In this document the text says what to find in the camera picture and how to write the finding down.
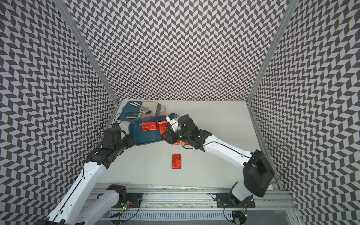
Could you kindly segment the teal storage box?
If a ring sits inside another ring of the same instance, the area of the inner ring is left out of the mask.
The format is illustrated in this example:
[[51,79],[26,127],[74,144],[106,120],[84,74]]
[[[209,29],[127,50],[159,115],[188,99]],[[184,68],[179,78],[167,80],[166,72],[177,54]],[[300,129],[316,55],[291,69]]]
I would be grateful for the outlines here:
[[140,118],[130,122],[129,134],[135,146],[163,141],[161,135],[170,129],[165,115]]

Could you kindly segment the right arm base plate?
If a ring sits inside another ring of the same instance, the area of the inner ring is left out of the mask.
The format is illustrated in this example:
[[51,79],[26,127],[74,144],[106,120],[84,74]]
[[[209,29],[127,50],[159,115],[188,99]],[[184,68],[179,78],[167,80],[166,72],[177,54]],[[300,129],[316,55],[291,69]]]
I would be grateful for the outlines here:
[[252,209],[256,207],[253,196],[249,196],[245,200],[238,200],[229,193],[218,192],[212,195],[212,198],[217,203],[218,208],[245,208],[247,206]]

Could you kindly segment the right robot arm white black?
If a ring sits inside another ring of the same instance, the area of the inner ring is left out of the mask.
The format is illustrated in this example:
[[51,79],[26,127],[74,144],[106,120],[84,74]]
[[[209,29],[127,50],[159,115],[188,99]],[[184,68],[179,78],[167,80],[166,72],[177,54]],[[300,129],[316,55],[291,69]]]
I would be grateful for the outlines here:
[[218,156],[241,170],[243,179],[237,181],[228,194],[231,205],[241,207],[251,196],[264,197],[275,172],[262,151],[234,147],[211,132],[199,129],[188,114],[180,117],[172,113],[166,121],[171,128],[160,136],[167,143],[187,142],[194,149]]

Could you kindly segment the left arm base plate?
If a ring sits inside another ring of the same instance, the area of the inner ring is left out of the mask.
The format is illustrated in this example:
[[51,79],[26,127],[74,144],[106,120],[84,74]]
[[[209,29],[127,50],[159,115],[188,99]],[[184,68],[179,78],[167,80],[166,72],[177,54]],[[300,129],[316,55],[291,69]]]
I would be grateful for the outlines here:
[[113,209],[139,209],[142,204],[143,193],[129,193],[127,199],[123,202],[117,203]]

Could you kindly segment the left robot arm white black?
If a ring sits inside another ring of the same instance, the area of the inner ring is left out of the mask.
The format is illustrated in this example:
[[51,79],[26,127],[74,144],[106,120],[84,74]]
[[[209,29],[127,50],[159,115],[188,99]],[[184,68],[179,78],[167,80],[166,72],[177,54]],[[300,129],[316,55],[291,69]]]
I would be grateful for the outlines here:
[[36,225],[94,225],[113,206],[127,202],[126,186],[112,184],[91,206],[83,209],[110,165],[126,149],[134,146],[132,137],[116,122],[104,130],[103,135],[103,140],[88,155],[70,190],[46,218],[35,222]]

